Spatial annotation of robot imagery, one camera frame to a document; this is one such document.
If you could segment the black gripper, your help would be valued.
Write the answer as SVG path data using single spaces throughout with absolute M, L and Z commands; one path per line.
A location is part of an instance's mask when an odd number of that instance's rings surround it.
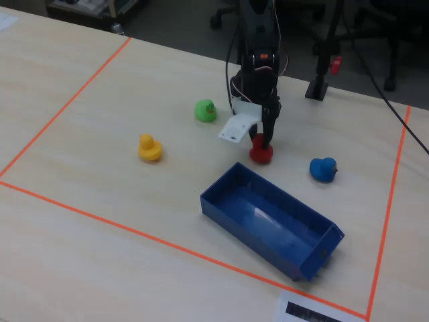
M 267 150 L 273 137 L 276 119 L 280 115 L 281 103 L 278 96 L 278 75 L 272 67 L 262 66 L 253 70 L 239 70 L 229 81 L 230 93 L 233 98 L 263 106 L 263 143 Z M 258 147 L 257 124 L 249 129 L 249 137 L 253 147 Z

